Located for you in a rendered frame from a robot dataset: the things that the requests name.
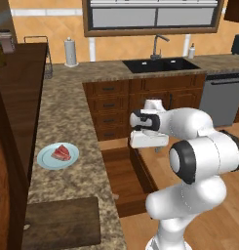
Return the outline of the brown drawer front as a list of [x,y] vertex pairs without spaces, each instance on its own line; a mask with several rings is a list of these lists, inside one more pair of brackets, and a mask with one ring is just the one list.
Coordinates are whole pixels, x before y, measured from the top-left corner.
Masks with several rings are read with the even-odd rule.
[[[116,91],[103,91],[102,88],[114,87]],[[124,94],[127,92],[128,82],[125,80],[97,82],[93,84],[92,93],[94,96]]]
[[[99,141],[117,140],[126,138],[128,135],[127,130],[123,127],[97,129],[96,133]],[[105,136],[104,133],[114,133],[114,136]]]
[[[102,112],[108,110],[126,110],[128,108],[128,98],[125,96],[88,99],[89,109],[92,112]],[[104,107],[104,104],[115,104],[112,107]]]
[[[114,119],[114,122],[103,122],[104,119]],[[94,114],[93,121],[97,127],[124,125],[127,120],[126,112],[113,112],[104,114]]]

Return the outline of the white paper towel roll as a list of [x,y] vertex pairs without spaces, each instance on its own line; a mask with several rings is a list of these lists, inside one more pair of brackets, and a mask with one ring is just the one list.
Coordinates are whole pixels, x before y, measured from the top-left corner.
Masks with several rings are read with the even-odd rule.
[[68,67],[74,67],[78,65],[76,59],[76,48],[75,41],[70,37],[64,40],[64,50],[65,50],[65,65]]

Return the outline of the dark toaster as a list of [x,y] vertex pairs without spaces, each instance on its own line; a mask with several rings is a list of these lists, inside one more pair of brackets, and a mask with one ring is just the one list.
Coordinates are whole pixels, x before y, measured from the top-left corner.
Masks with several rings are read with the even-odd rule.
[[239,34],[236,34],[234,37],[231,53],[233,55],[239,55]]

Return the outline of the brown jar with dark lid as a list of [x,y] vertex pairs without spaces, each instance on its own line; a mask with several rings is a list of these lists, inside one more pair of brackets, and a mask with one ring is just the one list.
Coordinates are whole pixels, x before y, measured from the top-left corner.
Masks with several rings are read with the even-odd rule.
[[0,42],[5,54],[12,54],[15,51],[15,43],[9,29],[0,29]]

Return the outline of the brown framed window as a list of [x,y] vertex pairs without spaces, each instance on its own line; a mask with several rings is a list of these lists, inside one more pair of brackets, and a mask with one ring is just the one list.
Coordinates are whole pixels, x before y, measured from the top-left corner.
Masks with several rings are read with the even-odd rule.
[[82,0],[86,37],[216,33],[224,0]]

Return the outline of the brown sink cupboard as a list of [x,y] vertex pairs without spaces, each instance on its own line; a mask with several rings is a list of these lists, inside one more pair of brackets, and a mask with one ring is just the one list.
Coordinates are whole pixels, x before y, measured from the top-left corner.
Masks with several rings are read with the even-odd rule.
[[129,86],[129,112],[143,108],[146,100],[161,100],[166,110],[198,108],[205,82],[204,74],[133,79]]

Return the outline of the grey dishwasher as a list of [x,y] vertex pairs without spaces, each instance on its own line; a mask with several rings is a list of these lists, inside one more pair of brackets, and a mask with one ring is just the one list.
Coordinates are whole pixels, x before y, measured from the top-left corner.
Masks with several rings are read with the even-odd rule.
[[231,126],[238,107],[239,72],[208,74],[199,109],[211,116],[214,126]]

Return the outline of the tall dark wooden cabinet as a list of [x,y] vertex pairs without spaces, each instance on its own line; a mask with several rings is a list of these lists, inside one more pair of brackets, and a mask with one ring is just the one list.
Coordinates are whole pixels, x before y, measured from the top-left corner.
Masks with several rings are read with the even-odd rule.
[[21,43],[0,73],[0,250],[21,250],[47,45]]

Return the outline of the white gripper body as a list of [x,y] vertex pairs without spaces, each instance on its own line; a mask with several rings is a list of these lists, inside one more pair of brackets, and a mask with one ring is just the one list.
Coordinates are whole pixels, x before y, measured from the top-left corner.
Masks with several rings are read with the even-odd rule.
[[130,136],[132,148],[162,147],[169,143],[169,136],[154,131],[133,131]]

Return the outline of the black sink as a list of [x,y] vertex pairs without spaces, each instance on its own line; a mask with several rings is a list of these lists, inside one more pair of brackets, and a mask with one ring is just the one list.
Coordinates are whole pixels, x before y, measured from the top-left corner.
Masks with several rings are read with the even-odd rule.
[[123,61],[123,64],[132,73],[147,73],[173,70],[199,69],[199,66],[184,58],[166,58],[159,60],[131,60]]

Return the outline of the light blue plate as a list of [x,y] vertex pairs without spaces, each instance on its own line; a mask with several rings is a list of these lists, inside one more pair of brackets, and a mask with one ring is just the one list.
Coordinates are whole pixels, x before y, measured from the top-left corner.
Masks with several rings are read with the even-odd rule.
[[[54,151],[60,147],[64,146],[70,154],[68,160],[56,159],[52,156]],[[37,155],[37,164],[48,170],[59,170],[74,164],[79,157],[79,149],[70,143],[54,143],[42,148]]]

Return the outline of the dark brown wall cupboard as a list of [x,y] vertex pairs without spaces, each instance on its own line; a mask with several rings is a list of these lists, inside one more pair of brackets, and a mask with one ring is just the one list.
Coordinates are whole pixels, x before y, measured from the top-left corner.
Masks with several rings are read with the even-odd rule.
[[224,19],[226,21],[239,22],[239,0],[228,0]]

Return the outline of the open brown wooden drawer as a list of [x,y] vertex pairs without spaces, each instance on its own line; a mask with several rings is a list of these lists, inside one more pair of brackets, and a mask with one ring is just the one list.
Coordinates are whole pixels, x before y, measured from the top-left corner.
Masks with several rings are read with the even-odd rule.
[[127,139],[105,141],[105,145],[101,154],[119,217],[145,213],[145,199],[158,186],[139,150]]

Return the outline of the red meat piece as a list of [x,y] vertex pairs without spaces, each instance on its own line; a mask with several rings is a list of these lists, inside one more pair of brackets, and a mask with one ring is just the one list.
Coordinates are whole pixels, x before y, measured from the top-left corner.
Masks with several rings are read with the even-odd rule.
[[60,145],[52,153],[52,157],[61,161],[67,161],[71,158],[68,149],[64,145]]

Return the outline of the grey tap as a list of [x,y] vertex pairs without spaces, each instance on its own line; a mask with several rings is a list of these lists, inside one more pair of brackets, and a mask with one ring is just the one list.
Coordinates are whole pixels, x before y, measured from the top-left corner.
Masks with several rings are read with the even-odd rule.
[[157,53],[157,40],[158,39],[162,39],[166,42],[169,42],[170,39],[161,35],[161,34],[156,34],[155,37],[154,37],[154,44],[153,44],[153,52],[152,54],[150,55],[150,58],[153,60],[153,61],[156,61],[156,60],[159,60],[161,58],[161,53]]

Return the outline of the dark wooden cutting board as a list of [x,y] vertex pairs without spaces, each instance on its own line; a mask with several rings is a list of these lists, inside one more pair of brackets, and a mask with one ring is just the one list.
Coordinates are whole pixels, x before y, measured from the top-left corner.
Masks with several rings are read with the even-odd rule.
[[97,245],[99,200],[95,196],[29,204],[21,250],[61,250]]

